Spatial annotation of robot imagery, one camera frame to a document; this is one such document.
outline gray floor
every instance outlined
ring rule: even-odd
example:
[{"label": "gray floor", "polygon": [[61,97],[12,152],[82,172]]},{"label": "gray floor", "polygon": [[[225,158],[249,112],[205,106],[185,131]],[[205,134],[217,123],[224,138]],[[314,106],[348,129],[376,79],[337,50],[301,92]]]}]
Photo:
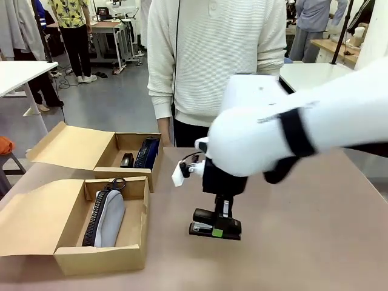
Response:
[{"label": "gray floor", "polygon": [[[63,67],[68,64],[65,55],[56,60]],[[146,58],[143,58],[142,66],[129,64],[118,76],[113,76],[110,68],[92,67],[92,72],[97,71],[106,73],[108,78],[59,89],[67,124],[113,132],[157,132],[147,91]],[[77,84],[73,75],[67,79],[71,84]],[[16,143],[14,154],[18,158],[25,157],[25,151],[39,141],[36,124],[31,118],[22,117],[28,108],[26,98],[0,98],[0,135]],[[43,113],[43,118],[48,130],[63,119],[60,109]]]}]

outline person in yellow shirt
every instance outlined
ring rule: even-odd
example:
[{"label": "person in yellow shirt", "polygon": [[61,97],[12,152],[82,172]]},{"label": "person in yellow shirt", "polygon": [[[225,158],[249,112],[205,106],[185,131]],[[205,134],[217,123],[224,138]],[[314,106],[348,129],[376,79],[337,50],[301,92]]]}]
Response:
[{"label": "person in yellow shirt", "polygon": [[92,75],[90,67],[88,33],[92,32],[92,28],[88,1],[48,0],[58,21],[78,83],[91,83],[97,80],[97,76]]}]

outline light blue shirt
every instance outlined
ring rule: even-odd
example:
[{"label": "light blue shirt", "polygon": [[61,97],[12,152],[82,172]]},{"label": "light blue shirt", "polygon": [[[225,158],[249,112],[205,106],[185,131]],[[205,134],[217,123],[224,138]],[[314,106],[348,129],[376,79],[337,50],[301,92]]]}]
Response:
[{"label": "light blue shirt", "polygon": [[[340,23],[347,7],[347,0],[336,1],[338,6],[332,20],[333,25]],[[324,32],[329,23],[331,2],[332,0],[296,0],[296,25],[307,32]]]}]

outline sweater cuff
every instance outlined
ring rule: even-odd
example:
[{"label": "sweater cuff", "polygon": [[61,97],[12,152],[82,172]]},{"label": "sweater cuff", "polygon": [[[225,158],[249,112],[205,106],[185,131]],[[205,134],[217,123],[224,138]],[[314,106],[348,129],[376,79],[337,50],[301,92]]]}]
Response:
[{"label": "sweater cuff", "polygon": [[162,103],[154,105],[155,116],[157,119],[171,117],[171,104],[170,103]]}]

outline black strap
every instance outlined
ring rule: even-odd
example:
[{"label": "black strap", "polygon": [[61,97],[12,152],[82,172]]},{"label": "black strap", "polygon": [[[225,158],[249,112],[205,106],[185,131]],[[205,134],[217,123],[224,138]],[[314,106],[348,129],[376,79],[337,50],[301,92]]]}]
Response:
[{"label": "black strap", "polygon": [[280,113],[279,118],[283,126],[284,137],[295,156],[312,156],[316,154],[316,150],[306,135],[299,111],[300,108],[295,108]]},{"label": "black strap", "polygon": [[175,109],[175,85],[176,85],[176,63],[178,62],[178,29],[179,29],[179,14],[181,13],[181,0],[179,0],[178,4],[178,15],[176,17],[176,36],[175,36],[175,62],[174,62],[174,89],[172,93],[172,101],[171,101],[171,114],[172,117],[175,118],[176,109]]}]

